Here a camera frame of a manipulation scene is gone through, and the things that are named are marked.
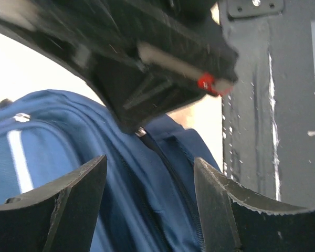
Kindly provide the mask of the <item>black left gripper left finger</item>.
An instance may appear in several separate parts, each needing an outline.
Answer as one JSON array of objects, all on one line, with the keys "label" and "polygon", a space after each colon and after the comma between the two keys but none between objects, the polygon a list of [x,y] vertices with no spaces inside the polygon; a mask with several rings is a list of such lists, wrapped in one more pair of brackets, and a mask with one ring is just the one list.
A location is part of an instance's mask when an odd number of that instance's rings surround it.
[{"label": "black left gripper left finger", "polygon": [[0,251],[89,251],[106,175],[99,156],[0,205]]}]

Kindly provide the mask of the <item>navy blue backpack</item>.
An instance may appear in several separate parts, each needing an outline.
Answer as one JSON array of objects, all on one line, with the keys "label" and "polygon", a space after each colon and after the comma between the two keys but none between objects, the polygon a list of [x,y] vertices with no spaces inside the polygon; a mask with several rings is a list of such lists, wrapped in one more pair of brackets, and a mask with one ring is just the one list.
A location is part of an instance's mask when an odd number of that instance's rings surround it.
[{"label": "navy blue backpack", "polygon": [[106,107],[44,90],[0,102],[0,203],[107,157],[92,251],[204,251],[194,161],[217,163],[193,129],[164,115],[125,134]]}]

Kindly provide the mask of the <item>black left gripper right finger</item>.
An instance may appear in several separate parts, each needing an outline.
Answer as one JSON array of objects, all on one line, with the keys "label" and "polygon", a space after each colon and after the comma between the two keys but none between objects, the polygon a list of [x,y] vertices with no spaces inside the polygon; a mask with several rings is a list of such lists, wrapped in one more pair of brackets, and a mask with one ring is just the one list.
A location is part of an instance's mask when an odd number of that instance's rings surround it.
[{"label": "black left gripper right finger", "polygon": [[202,158],[194,181],[206,251],[315,251],[315,209],[258,194]]}]

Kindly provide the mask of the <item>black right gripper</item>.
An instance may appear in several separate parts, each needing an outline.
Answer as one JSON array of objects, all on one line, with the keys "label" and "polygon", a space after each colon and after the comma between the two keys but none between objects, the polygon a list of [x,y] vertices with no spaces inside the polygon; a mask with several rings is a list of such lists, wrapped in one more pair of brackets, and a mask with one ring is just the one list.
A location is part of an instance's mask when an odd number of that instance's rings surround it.
[{"label": "black right gripper", "polygon": [[[169,54],[230,88],[237,53],[211,13],[212,1],[0,1],[0,25],[105,53],[107,46]],[[119,128],[133,133],[165,113],[203,98],[195,82],[157,66],[97,57],[91,83]]]}]

